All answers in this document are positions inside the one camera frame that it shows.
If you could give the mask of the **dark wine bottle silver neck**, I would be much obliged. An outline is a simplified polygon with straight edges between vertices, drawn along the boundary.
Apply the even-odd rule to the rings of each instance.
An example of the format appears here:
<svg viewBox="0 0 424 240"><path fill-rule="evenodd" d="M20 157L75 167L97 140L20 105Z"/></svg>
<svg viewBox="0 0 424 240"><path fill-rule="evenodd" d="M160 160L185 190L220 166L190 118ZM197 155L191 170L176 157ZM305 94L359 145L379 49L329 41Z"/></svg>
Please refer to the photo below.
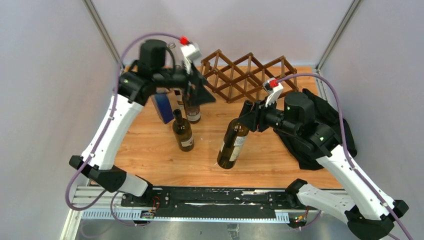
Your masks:
<svg viewBox="0 0 424 240"><path fill-rule="evenodd" d="M191 124L196 124L201 120L201 111L199 106L191 106L186 97L182 97L186 119Z"/></svg>

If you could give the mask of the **clear whisky bottle black label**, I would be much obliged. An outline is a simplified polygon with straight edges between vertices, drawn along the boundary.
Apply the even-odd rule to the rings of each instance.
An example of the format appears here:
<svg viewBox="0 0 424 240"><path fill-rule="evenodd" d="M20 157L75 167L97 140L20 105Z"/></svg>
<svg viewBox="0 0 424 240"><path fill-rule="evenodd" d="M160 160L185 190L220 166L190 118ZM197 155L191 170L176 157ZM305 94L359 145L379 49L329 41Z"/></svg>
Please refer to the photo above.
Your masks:
<svg viewBox="0 0 424 240"><path fill-rule="evenodd" d="M180 110L184 110L184 109L185 109L185 107L184 107L184 101L183 101L183 95L182 95L182 92L181 92L180 90L178 90L178 89L174 89L174 90L173 90L173 92L174 92L174 95L175 95L175 97L176 97L177 107L178 107Z"/></svg>

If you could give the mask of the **dark wine bottle white label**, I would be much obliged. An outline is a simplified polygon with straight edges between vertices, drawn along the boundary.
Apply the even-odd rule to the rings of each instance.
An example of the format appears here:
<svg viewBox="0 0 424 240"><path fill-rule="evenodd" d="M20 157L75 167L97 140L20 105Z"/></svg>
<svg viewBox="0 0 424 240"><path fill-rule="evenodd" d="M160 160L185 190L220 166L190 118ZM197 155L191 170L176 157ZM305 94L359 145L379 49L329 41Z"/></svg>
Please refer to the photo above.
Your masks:
<svg viewBox="0 0 424 240"><path fill-rule="evenodd" d="M174 122L172 123L172 131L177 141L178 147L183 152L189 152L194 148L194 137L190 122L183 117L180 109L173 112Z"/></svg>

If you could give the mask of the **blue square bottle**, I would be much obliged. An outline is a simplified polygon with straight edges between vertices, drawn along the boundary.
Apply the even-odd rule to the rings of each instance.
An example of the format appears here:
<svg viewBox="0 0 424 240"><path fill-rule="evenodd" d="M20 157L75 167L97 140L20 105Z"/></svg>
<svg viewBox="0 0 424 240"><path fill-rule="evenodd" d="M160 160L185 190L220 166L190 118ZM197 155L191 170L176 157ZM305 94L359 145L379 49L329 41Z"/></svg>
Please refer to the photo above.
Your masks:
<svg viewBox="0 0 424 240"><path fill-rule="evenodd" d="M159 119L164 124L174 119L171 103L165 88L159 88L157 92L151 96L151 100Z"/></svg>

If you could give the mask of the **clear bottle with dark label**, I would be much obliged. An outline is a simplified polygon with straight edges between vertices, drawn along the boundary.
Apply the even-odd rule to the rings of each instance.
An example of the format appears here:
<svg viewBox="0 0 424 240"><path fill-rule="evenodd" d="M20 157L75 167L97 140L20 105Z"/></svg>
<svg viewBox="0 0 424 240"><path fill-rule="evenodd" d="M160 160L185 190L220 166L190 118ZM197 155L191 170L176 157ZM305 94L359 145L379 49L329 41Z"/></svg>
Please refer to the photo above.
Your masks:
<svg viewBox="0 0 424 240"><path fill-rule="evenodd" d="M175 42L170 41L167 44L167 47L172 51L172 54L174 56L174 60L175 60L175 67L177 69L180 69L182 66L182 61L181 61L181 57L180 57L180 53L179 53L179 47L176 45Z"/></svg>

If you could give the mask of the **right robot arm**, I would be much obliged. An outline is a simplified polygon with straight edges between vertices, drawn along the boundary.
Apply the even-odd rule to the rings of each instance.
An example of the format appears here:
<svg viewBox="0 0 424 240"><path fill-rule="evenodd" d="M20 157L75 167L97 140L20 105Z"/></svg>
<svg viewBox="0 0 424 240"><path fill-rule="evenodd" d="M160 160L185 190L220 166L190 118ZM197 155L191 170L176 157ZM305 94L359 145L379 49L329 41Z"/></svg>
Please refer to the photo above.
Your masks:
<svg viewBox="0 0 424 240"><path fill-rule="evenodd" d="M313 154L347 192L341 197L296 179L285 190L290 208L303 205L321 210L346 224L361 240L388 236L396 220L408 211L403 200L394 200L376 187L344 151L341 137L330 126L316 120L314 102L306 94L289 93L283 110L268 100L258 101L242 112L239 121L252 132L273 128L294 138L300 149Z"/></svg>

